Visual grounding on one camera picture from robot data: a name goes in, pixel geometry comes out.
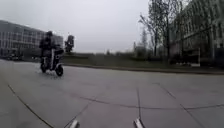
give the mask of concrete pavement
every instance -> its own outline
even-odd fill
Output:
[[[0,60],[0,65],[4,128],[48,127],[41,119],[63,128],[73,118],[81,128],[133,128],[139,116],[146,128],[224,127],[223,76],[65,67],[58,78],[42,74],[34,63]],[[10,107],[12,114],[5,117],[3,108]]]

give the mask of pavement joint line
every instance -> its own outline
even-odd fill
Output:
[[[97,99],[99,96],[103,95],[105,92],[101,92],[100,94],[98,94],[97,96],[95,96],[94,99]],[[69,124],[72,123],[72,121],[74,121],[79,115],[81,115],[91,104],[94,103],[94,100],[88,100],[90,101],[74,118],[72,118],[65,126],[64,128],[66,128]]]
[[[51,124],[49,124],[47,121],[45,121],[43,118],[41,118],[36,112],[34,112],[32,110],[32,108],[29,107],[28,104],[26,104],[17,94],[16,92],[13,90],[13,88],[7,84],[7,86],[9,87],[9,89],[12,91],[12,93],[19,99],[19,101],[31,112],[33,113],[39,120],[41,120],[43,123],[45,123],[48,127],[50,128],[54,128]]]
[[[52,88],[52,86],[48,86],[46,84],[42,84],[41,83],[41,86],[44,86],[44,87],[48,87],[48,88]],[[60,88],[53,88],[57,91],[61,91],[69,96],[71,96],[71,93],[68,92],[68,91],[65,91],[65,90],[62,90]],[[75,93],[72,93],[72,96],[71,97],[76,97],[76,98],[80,98],[80,99],[83,99],[83,100],[88,100],[88,101],[94,101],[94,102],[97,102],[97,103],[102,103],[102,104],[111,104],[111,105],[114,105],[114,106],[121,106],[121,107],[127,107],[127,108],[138,108],[138,106],[132,106],[132,105],[124,105],[124,104],[115,104],[115,103],[109,103],[109,102],[105,102],[105,101],[100,101],[100,100],[94,100],[94,99],[91,99],[91,98],[86,98],[86,97],[83,97],[83,96],[80,96],[80,95],[77,95]],[[217,107],[224,107],[224,104],[218,104],[218,105],[211,105],[211,106],[201,106],[201,107],[185,107],[186,110],[196,110],[196,109],[208,109],[208,108],[217,108]],[[142,107],[140,106],[141,109],[145,109],[145,110],[182,110],[181,108],[163,108],[163,107]]]
[[[186,109],[180,102],[178,102],[177,98],[165,87],[163,87],[161,84],[157,84],[160,88],[162,88],[166,93],[168,93],[180,106],[181,108],[188,113],[188,115],[201,127],[205,128],[205,126],[196,118],[194,115],[190,113],[188,109]]]
[[[140,94],[139,94],[139,88],[138,86],[136,87],[136,93],[137,93],[137,99],[138,99],[138,114],[139,118],[141,119],[141,101],[140,101]]]

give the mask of scooter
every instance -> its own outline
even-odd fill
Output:
[[[60,52],[60,53],[56,54],[55,49],[52,49],[50,58],[49,57],[42,57],[41,58],[41,63],[40,63],[41,71],[43,73],[46,73],[47,70],[55,71],[58,76],[62,76],[63,75],[63,67],[62,67],[62,64],[60,63],[62,53],[63,52]]]

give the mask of window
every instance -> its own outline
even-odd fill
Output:
[[[214,15],[213,15],[213,12],[212,12],[212,9],[211,8],[209,9],[209,12],[210,12],[211,20],[214,20]]]
[[[19,34],[18,35],[18,41],[21,41],[21,39],[22,39],[22,36],[21,36],[21,34]]]
[[[216,4],[214,5],[214,9],[215,9],[215,16],[216,16],[216,18],[218,18],[219,17],[219,10],[218,10],[218,6]]]
[[[16,34],[13,33],[13,37],[12,37],[13,40],[16,40]]]
[[[223,44],[222,43],[220,44],[220,48],[223,48]]]
[[[35,43],[35,38],[32,38],[32,43]]]
[[[213,25],[213,39],[216,40],[216,26]]]
[[[219,23],[219,25],[218,25],[218,29],[219,29],[219,38],[222,38],[222,24],[221,23]]]
[[[28,42],[31,42],[31,37],[28,37]]]

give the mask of building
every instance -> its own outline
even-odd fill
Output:
[[[44,31],[0,20],[0,55],[38,53],[39,42],[44,37]],[[54,35],[53,38],[62,46],[62,36]]]
[[[170,30],[171,55],[214,59],[224,45],[224,0],[192,0]]]

